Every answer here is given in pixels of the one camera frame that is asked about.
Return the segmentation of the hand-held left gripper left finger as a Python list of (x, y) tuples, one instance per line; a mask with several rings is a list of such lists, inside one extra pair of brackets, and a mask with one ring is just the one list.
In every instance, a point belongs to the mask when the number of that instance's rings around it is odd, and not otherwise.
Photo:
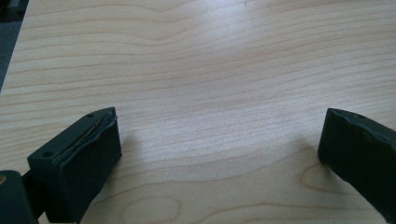
[(79, 223), (121, 157), (116, 109), (91, 112), (28, 157), (55, 223)]

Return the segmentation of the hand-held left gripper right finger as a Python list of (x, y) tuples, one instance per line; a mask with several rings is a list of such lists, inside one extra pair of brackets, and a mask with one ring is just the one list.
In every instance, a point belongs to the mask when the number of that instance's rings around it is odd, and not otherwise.
[(330, 108), (318, 157), (389, 224), (396, 224), (396, 131), (362, 115)]

